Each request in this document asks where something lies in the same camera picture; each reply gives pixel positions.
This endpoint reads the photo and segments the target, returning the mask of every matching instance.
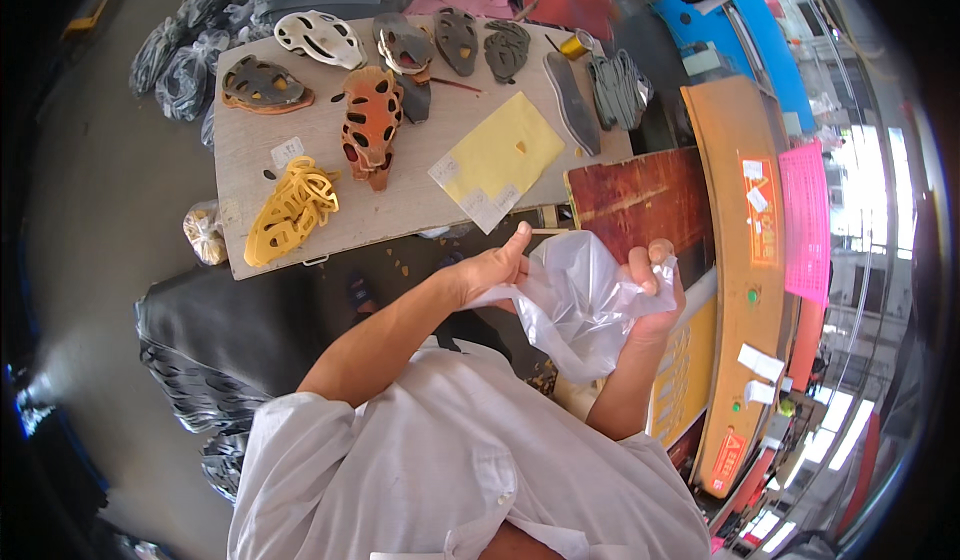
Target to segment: paper label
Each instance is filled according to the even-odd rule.
[[[774,383],[780,378],[781,373],[784,372],[784,362],[782,360],[767,355],[763,351],[746,343],[740,346],[740,353],[737,355],[736,361],[760,375],[762,378]]]
[[[770,405],[774,403],[776,396],[776,389],[758,380],[748,382],[743,390],[743,399],[747,402],[760,402],[761,404]]]
[[[496,208],[506,216],[507,213],[514,209],[514,206],[517,206],[517,202],[520,201],[521,193],[512,182],[508,182],[500,189],[496,198],[493,199],[493,206],[496,206]]]
[[[770,158],[760,158],[741,159],[741,164],[744,168],[747,228],[750,229],[750,266],[779,266],[781,226],[777,219],[778,194],[774,188],[773,163]]]
[[[763,178],[763,162],[755,159],[743,160],[743,176],[748,179]]]
[[[241,224],[240,204],[234,198],[227,198],[220,201],[220,220],[224,226],[234,226]]]
[[[295,136],[292,139],[287,139],[280,145],[270,150],[270,157],[273,158],[273,165],[281,170],[286,169],[287,164],[291,160],[303,155],[304,144],[300,141],[298,136]]]
[[[438,159],[433,166],[430,166],[430,169],[427,170],[426,173],[437,182],[437,185],[445,187],[451,179],[460,173],[460,164],[450,155],[450,152],[447,152],[446,155]]]
[[[507,212],[491,203],[490,198],[480,187],[466,194],[460,200],[459,206],[485,235],[489,235],[497,227],[500,219],[507,215]]]
[[[767,209],[767,198],[763,197],[763,194],[759,189],[754,187],[753,189],[747,191],[747,200],[753,206],[753,209],[759,213],[762,213]]]

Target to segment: wooden table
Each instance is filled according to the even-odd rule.
[[[375,65],[378,52],[374,44],[372,22],[371,18],[364,18],[350,23],[363,38],[369,63]],[[433,28],[432,16],[410,16],[410,22],[430,26],[431,30]],[[485,24],[485,19],[478,20],[481,28],[477,30],[477,35],[481,49],[483,39],[493,32],[482,28]],[[565,170],[630,157],[629,136],[619,127],[614,127],[608,133],[601,131],[602,151],[599,155],[592,158],[586,154],[580,158],[575,155],[577,144],[561,118],[557,96],[544,69],[544,56],[553,51],[545,35],[559,45],[570,33],[534,24],[523,26],[531,36],[530,52],[527,63],[516,74],[516,85],[499,85],[482,53],[477,58],[476,70],[469,77],[458,76],[437,54],[430,65],[432,75],[472,86],[485,93],[432,84],[430,118],[418,125],[404,120],[393,139],[396,156],[387,190],[382,193],[373,193],[366,182],[351,178],[347,158],[340,145],[346,102],[333,103],[330,98],[341,93],[348,74],[345,70],[288,52],[274,38],[224,51],[217,69],[214,143],[223,237],[227,253],[233,260],[230,263],[233,278],[246,279],[327,254],[469,220],[460,206],[427,175],[427,170],[490,113],[521,90],[566,142],[566,148],[520,198],[515,210],[566,203]],[[314,91],[316,101],[307,108],[274,116],[226,108],[220,96],[222,76],[236,61],[248,54],[281,64]],[[594,112],[593,90],[586,70],[587,58],[583,57],[572,64],[580,91]],[[277,184],[264,177],[263,171],[277,170],[270,151],[293,137],[300,138],[304,154],[316,160],[318,167],[342,170],[342,178],[334,183],[340,211],[330,216],[329,224],[311,232],[303,245],[266,266],[255,268],[243,260],[244,247],[254,219]]]

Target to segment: black leather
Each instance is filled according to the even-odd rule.
[[[255,411],[294,392],[330,344],[313,291],[302,266],[245,280],[226,266],[198,266],[134,305],[140,361],[187,431],[217,430],[202,470],[231,502]]]
[[[198,266],[136,303],[138,336],[272,397],[291,393],[330,345],[308,272],[234,280],[226,266]]]

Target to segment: clear plastic bag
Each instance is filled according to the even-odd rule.
[[[493,287],[467,308],[512,300],[530,344],[570,383],[583,384],[614,371],[638,318],[676,310],[675,266],[671,255],[653,267],[659,288],[649,296],[595,234],[572,230],[536,246],[522,284]]]
[[[237,33],[235,43],[237,46],[243,46],[273,36],[274,26],[272,24],[248,24]]]
[[[189,33],[184,20],[170,16],[150,31],[129,67],[129,88],[134,96],[139,98],[154,88]]]
[[[205,28],[227,27],[229,4],[243,6],[248,0],[183,0],[174,16],[167,16],[143,41],[129,69],[129,88],[137,97],[154,88],[178,48],[186,46]]]
[[[210,104],[206,114],[203,115],[203,123],[199,125],[199,142],[211,152],[213,151],[213,109],[216,107],[216,104]]]
[[[183,234],[205,265],[219,265],[227,259],[224,225],[220,222],[217,200],[191,206],[183,218]]]
[[[203,31],[193,45],[176,50],[156,81],[156,103],[173,121],[194,121],[213,98],[217,57],[230,45],[231,34]]]

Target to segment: hand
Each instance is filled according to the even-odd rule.
[[[653,265],[662,265],[667,257],[673,254],[673,243],[667,239],[654,239],[650,242],[649,250],[634,247],[630,250],[630,265],[624,269],[633,280],[638,283],[647,295],[657,295],[659,283],[654,277]],[[628,341],[640,344],[664,344],[674,328],[680,315],[687,307],[687,296],[684,294],[684,284],[680,281],[680,269],[674,267],[673,295],[677,301],[677,308],[669,312],[647,314],[636,319],[636,324],[630,330]]]
[[[516,232],[503,247],[486,250],[483,254],[468,257],[453,266],[444,268],[453,277],[454,287],[464,306],[480,297],[485,291],[500,284],[519,285],[527,278],[530,261],[523,254],[530,243],[533,230],[525,220],[516,226]],[[516,314],[511,300],[500,300],[495,306]]]

